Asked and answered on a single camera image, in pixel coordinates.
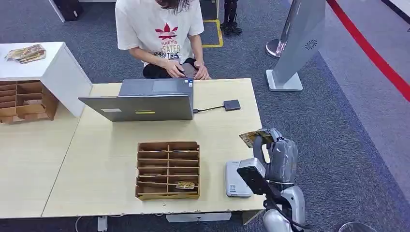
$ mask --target hand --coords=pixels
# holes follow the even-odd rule
[[[162,67],[167,70],[167,73],[172,78],[185,77],[185,75],[183,73],[181,73],[181,71],[184,71],[184,68],[176,60],[167,59],[166,61],[164,61],[164,65]]]
[[[203,61],[195,61],[194,62],[195,67],[198,69],[198,72],[194,76],[194,80],[210,80],[211,77],[209,77],[208,74],[208,69],[205,67],[205,64]]]

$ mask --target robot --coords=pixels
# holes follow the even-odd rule
[[[239,35],[240,33],[242,33],[242,29],[238,28],[238,24],[236,23],[237,2],[238,0],[225,0],[225,3],[223,5],[225,9],[225,15],[220,28],[225,35]]]
[[[305,225],[305,198],[294,184],[297,146],[276,129],[268,130],[273,138],[267,143],[262,136],[254,139],[254,158],[242,160],[237,172],[254,194],[265,194],[264,226],[268,232],[302,232]],[[271,159],[266,163],[262,144],[266,144]]]

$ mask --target cardboard organizer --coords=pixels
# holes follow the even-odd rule
[[[140,200],[198,199],[199,145],[196,142],[139,143],[135,196]],[[194,189],[175,188],[190,181]]]
[[[39,80],[0,82],[0,123],[53,120],[58,103]]]

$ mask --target white t-shirt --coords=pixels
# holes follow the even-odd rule
[[[194,58],[188,35],[204,31],[199,0],[176,15],[155,0],[117,0],[116,23],[118,48],[135,47],[155,56],[176,59],[179,63]]]

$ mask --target gray robot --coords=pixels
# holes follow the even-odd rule
[[[268,232],[310,230],[311,226],[305,225],[305,198],[294,185],[297,146],[276,129],[269,133],[274,140],[266,144],[271,162],[266,163],[262,152],[266,141],[258,136],[253,144],[254,158],[242,160],[237,172],[254,194],[265,194],[264,226]]]

